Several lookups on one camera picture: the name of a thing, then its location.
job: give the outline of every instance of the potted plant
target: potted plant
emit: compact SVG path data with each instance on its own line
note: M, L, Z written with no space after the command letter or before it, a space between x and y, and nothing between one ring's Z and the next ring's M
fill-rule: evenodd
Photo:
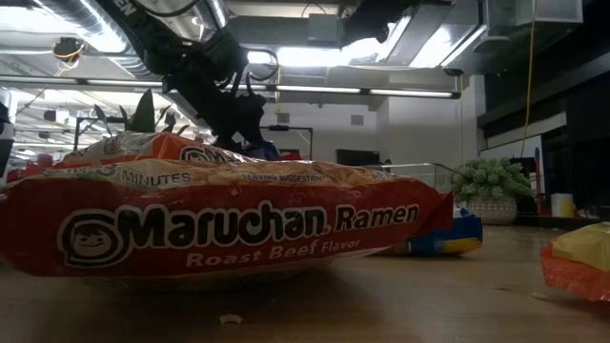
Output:
M515 196L531 195L521 164L508 158L472 160L456 171L452 188L457 202L478 215L483 224L508 225L517 217Z

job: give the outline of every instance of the white pot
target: white pot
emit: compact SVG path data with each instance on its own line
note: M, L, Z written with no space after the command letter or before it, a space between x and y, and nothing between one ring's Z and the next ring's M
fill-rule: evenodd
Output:
M466 209L487 225L510 225L517 218L517 201L513 196L473 196L466 201Z

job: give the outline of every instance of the plastic wrapper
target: plastic wrapper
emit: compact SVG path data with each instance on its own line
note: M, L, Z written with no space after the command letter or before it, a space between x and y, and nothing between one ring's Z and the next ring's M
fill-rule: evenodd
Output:
M200 289L277 279L451 222L451 195L412 178L253 160L166 133L139 149L108 145L3 189L5 260L33 275Z
M544 281L591 301L610 301L610 225L566 233L541 253Z
M483 244L480 218L464 210L454 210L451 229L433 230L422 236L410 237L383 254L443 255L474 252Z

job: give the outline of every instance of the maruchan logo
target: maruchan logo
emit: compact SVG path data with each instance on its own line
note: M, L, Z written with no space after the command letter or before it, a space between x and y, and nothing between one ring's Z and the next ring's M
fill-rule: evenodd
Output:
M244 162L220 151L199 147L183 148L180 152L180 159L195 162Z
M122 262L133 250L258 246L302 237L321 236L332 228L320 207L280 210L262 201L257 208L169 211L150 205L144 211L122 206L115 212L73 212L62 224L58 248L65 263L76 268L108 267Z

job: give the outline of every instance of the table surface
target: table surface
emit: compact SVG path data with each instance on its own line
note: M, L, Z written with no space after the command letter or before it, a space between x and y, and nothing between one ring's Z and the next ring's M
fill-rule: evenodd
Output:
M0 270L0 342L607 342L610 304L544 286L561 232L488 227L461 258L366 257L256 291L125 293ZM233 313L241 325L219 325Z

